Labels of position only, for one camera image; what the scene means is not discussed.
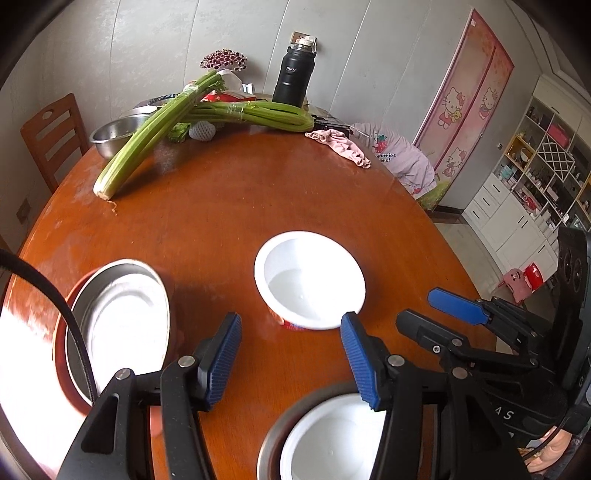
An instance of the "pink cloth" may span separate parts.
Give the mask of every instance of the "pink cloth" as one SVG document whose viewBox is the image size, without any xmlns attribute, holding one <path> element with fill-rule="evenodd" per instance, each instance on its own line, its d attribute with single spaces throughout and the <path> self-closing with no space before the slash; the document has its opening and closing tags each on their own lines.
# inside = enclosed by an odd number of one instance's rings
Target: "pink cloth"
<svg viewBox="0 0 591 480">
<path fill-rule="evenodd" d="M 355 143 L 349 140 L 343 132 L 333 129 L 315 130 L 309 134 L 306 134 L 306 136 L 316 140 L 319 143 L 328 145 L 341 157 L 348 158 L 349 160 L 355 162 L 355 165 L 358 167 L 370 168 L 371 166 L 371 162 L 365 158 L 365 154 L 361 151 L 361 149 L 355 145 Z"/>
</svg>

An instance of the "thermos lid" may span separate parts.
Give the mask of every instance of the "thermos lid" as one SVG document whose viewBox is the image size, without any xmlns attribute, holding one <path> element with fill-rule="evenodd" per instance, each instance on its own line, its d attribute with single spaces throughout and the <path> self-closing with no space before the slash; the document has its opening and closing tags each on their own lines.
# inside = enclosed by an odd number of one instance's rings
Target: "thermos lid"
<svg viewBox="0 0 591 480">
<path fill-rule="evenodd" d="M 315 46 L 315 42 L 313 40 L 310 40 L 309 38 L 298 38 L 295 41 L 295 45 L 297 47 L 301 47 L 304 48 L 305 50 L 310 50 L 313 51 L 313 48 Z"/>
</svg>

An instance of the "ceiling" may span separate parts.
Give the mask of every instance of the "ceiling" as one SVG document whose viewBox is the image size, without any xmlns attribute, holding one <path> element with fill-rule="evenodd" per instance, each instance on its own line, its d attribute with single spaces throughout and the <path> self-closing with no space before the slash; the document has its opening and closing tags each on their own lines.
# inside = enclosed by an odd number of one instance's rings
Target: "ceiling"
<svg viewBox="0 0 591 480">
<path fill-rule="evenodd" d="M 542 73 L 566 90 L 567 93 L 574 96 L 576 100 L 591 109 L 591 95 L 589 95 L 576 69 L 556 41 L 547 30 L 532 20 L 515 3 L 508 1 L 507 4 L 513 10 L 517 21 L 521 24 L 525 35 L 530 41 Z"/>
</svg>

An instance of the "flower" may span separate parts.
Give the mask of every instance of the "flower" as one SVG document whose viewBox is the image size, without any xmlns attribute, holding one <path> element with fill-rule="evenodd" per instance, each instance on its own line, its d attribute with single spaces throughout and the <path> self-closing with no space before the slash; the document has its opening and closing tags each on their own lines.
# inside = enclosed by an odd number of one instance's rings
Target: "flower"
<svg viewBox="0 0 591 480">
<path fill-rule="evenodd" d="M 247 61 L 248 59 L 242 53 L 223 48 L 205 55 L 201 61 L 201 68 L 214 70 L 223 68 L 237 72 L 246 68 Z"/>
</svg>

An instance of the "stainless steel bowl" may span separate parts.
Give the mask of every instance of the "stainless steel bowl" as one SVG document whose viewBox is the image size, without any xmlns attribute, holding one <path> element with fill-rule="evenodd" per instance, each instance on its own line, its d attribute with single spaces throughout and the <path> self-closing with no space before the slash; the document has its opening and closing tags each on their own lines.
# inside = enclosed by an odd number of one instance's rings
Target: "stainless steel bowl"
<svg viewBox="0 0 591 480">
<path fill-rule="evenodd" d="M 140 113 L 109 122 L 92 132 L 90 143 L 96 146 L 101 157 L 110 160 L 150 117 L 150 114 Z"/>
<path fill-rule="evenodd" d="M 169 350 L 174 349 L 164 283 L 154 269 L 138 260 L 117 260 L 97 270 L 80 290 L 72 312 L 99 393 L 121 368 L 130 368 L 136 375 L 160 370 L 170 356 Z M 82 364 L 70 332 L 66 363 L 76 389 L 89 403 Z"/>
<path fill-rule="evenodd" d="M 137 106 L 135 108 L 132 108 L 131 110 L 127 110 L 126 112 L 123 112 L 121 115 L 119 115 L 119 118 L 123 118 L 125 116 L 138 115 L 139 113 L 145 113 L 147 115 L 152 115 L 156 110 L 158 110 L 158 107 L 155 105 Z"/>
<path fill-rule="evenodd" d="M 281 451 L 290 432 L 304 415 L 326 400 L 357 392 L 357 385 L 353 381 L 330 385 L 315 390 L 310 395 L 299 399 L 294 405 L 283 412 L 263 440 L 256 462 L 257 480 L 276 480 L 281 478 L 279 473 Z"/>
</svg>

